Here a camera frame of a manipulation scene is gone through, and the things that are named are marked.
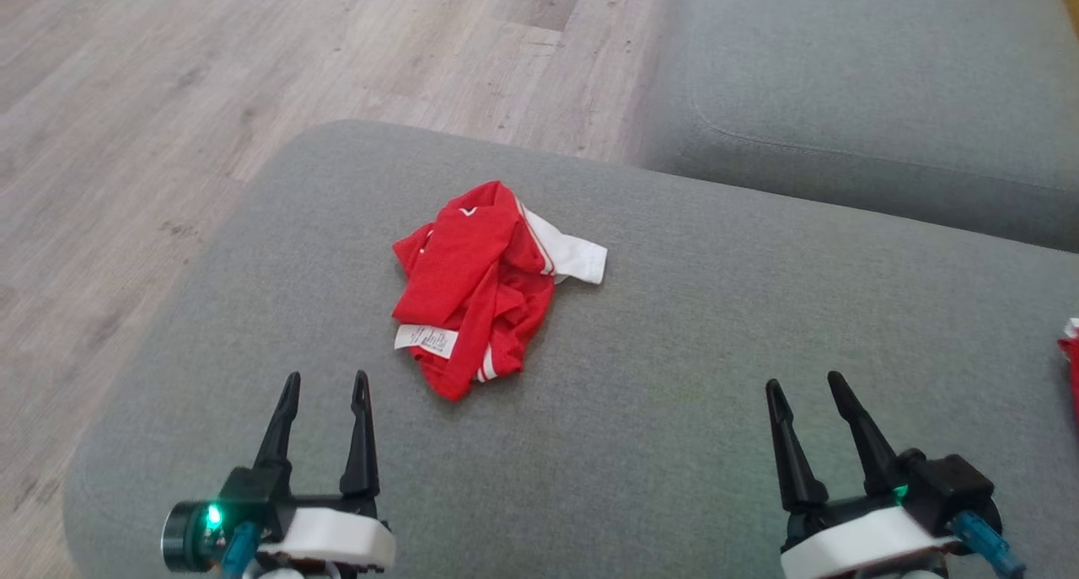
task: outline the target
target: care label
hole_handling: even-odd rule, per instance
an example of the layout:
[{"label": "care label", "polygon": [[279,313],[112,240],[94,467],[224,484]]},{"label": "care label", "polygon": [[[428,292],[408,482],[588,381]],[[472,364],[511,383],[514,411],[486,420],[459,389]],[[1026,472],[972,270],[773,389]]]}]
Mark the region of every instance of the care label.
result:
[{"label": "care label", "polygon": [[457,342],[455,330],[438,329],[422,325],[401,325],[394,337],[394,349],[402,347],[421,347],[435,356],[450,359],[453,346]]}]

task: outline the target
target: white stripe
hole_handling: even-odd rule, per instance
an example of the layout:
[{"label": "white stripe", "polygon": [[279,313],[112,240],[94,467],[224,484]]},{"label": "white stripe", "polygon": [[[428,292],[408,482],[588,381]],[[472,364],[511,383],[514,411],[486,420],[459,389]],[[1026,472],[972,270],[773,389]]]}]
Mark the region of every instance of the white stripe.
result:
[{"label": "white stripe", "polygon": [[540,237],[536,236],[534,230],[532,230],[532,224],[529,222],[528,210],[524,210],[524,204],[520,199],[514,198],[517,202],[517,211],[520,211],[521,218],[524,219],[524,226],[529,230],[529,234],[532,236],[532,242],[535,242],[536,248],[540,249],[541,256],[543,256],[543,275],[550,276],[555,273],[555,263],[550,260],[550,256],[547,253],[547,249],[544,248],[543,242],[540,242]]},{"label": "white stripe", "polygon": [[487,345],[487,351],[483,354],[483,374],[487,376],[487,381],[495,378],[497,375],[494,374],[494,358],[491,357],[491,345]]},{"label": "white stripe", "polygon": [[524,209],[532,236],[538,240],[551,265],[554,265],[555,284],[566,276],[577,278],[582,282],[600,284],[603,280],[603,268],[606,263],[606,249],[581,237],[566,236],[546,219]]}]

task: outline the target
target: sofa cushion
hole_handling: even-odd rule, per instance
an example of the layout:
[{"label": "sofa cushion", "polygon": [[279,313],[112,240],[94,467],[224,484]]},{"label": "sofa cushion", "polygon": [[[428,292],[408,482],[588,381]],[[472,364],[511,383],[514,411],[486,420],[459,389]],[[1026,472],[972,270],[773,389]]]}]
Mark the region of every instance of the sofa cushion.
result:
[{"label": "sofa cushion", "polygon": [[[447,403],[392,348],[391,245],[490,179],[607,246],[607,272],[559,284],[522,375]],[[971,460],[1016,551],[1070,576],[1079,438],[1054,341],[1076,273],[1073,253],[968,231],[334,123],[270,162],[119,376],[73,460],[67,537],[87,578],[166,577],[169,507],[252,461],[293,369],[293,491],[334,493],[366,369],[394,576],[779,577],[764,384],[833,496],[856,495],[841,369],[896,449]]]},{"label": "sofa cushion", "polygon": [[677,0],[647,168],[1079,249],[1062,0]]}]

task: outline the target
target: blue cable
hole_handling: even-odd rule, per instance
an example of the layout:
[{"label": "blue cable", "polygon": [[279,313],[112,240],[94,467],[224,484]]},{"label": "blue cable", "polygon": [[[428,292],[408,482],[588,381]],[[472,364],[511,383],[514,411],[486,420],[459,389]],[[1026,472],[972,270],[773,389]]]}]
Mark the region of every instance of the blue cable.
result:
[{"label": "blue cable", "polygon": [[962,544],[988,561],[1000,579],[1023,579],[1026,564],[1012,553],[1008,541],[1005,541],[1003,537],[979,514],[974,512],[956,514],[952,519],[952,533],[955,533]]},{"label": "blue cable", "polygon": [[241,579],[247,564],[255,560],[262,530],[254,522],[245,522],[232,533],[232,540],[221,556],[221,579]]}]

